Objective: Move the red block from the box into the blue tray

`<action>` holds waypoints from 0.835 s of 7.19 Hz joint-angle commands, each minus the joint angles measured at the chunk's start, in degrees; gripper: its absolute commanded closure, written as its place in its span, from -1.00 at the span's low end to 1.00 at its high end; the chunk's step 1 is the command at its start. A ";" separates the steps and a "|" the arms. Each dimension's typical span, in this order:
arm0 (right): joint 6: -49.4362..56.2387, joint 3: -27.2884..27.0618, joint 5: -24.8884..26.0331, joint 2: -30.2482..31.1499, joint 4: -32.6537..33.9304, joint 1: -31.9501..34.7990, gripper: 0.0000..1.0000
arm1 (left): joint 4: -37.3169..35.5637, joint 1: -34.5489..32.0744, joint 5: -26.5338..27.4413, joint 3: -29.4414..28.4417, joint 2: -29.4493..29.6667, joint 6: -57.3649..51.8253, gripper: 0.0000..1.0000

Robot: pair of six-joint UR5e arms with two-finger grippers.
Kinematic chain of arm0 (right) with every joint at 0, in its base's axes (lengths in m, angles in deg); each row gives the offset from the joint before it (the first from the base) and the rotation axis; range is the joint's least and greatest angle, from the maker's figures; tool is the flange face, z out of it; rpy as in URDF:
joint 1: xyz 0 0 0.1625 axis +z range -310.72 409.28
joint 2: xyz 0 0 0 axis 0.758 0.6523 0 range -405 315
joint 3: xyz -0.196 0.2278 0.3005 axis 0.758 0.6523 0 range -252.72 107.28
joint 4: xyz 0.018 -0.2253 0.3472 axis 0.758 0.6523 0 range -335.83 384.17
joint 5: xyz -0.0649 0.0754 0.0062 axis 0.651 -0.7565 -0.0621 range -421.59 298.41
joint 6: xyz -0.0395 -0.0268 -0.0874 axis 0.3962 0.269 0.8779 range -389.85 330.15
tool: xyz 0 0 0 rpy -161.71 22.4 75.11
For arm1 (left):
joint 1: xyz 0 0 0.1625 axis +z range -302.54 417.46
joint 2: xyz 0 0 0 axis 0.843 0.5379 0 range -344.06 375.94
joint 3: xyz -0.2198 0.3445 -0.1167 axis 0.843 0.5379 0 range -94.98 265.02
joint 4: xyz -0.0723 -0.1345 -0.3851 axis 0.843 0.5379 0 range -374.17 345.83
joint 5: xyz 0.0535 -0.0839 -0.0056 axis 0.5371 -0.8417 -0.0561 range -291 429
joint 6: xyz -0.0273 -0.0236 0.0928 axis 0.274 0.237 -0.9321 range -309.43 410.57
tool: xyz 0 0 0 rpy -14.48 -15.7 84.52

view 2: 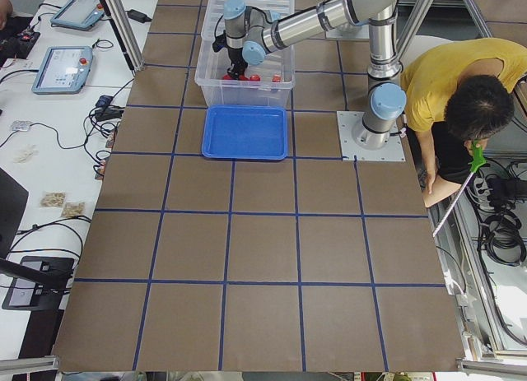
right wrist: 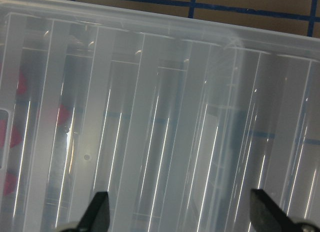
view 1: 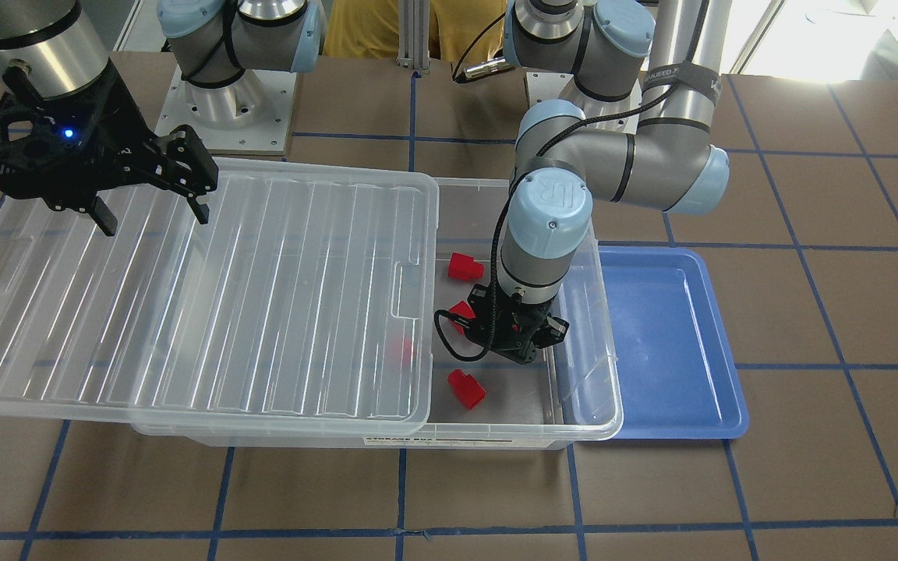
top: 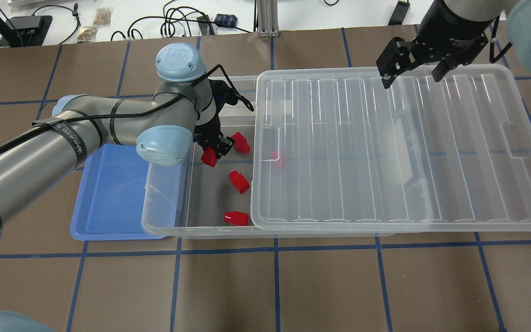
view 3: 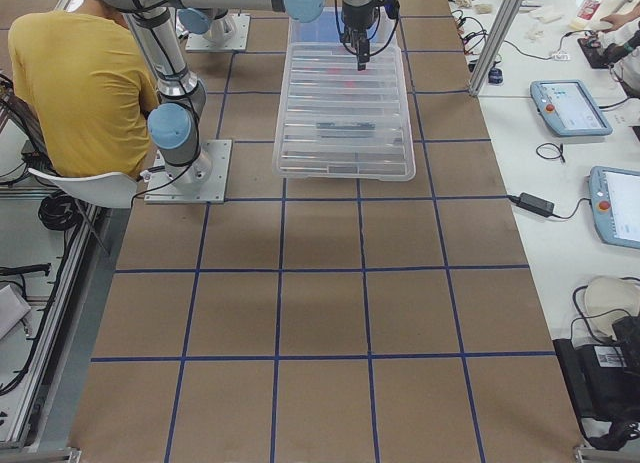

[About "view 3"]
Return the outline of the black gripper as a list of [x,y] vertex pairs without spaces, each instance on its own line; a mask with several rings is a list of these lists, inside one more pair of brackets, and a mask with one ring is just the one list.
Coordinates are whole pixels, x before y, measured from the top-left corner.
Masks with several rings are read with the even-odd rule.
[[357,70],[364,71],[370,60],[370,42],[366,31],[374,21],[375,0],[342,0],[342,17],[345,29],[342,43],[345,49],[356,54]]

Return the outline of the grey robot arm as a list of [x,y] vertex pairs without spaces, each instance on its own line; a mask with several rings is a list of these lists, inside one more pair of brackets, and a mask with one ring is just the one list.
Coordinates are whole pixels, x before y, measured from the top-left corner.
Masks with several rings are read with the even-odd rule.
[[124,13],[149,68],[157,78],[160,106],[148,129],[163,159],[164,173],[149,181],[152,203],[223,201],[231,152],[228,140],[205,141],[200,117],[206,103],[202,80],[183,58],[173,13],[188,9],[283,12],[301,23],[322,13],[325,0],[103,0]]
[[236,33],[236,24],[227,9],[183,8],[177,16],[187,31],[210,41],[226,41]]

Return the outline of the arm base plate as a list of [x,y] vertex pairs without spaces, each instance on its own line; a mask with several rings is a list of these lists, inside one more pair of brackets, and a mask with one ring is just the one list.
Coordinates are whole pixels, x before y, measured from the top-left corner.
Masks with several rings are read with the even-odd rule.
[[227,13],[220,18],[194,10],[184,15],[184,28],[189,32],[185,49],[190,53],[245,51],[248,43],[250,16]]
[[206,140],[200,144],[199,158],[188,171],[179,176],[182,168],[167,166],[159,150],[154,166],[163,166],[148,181],[144,200],[149,204],[223,203],[228,180],[232,141]]

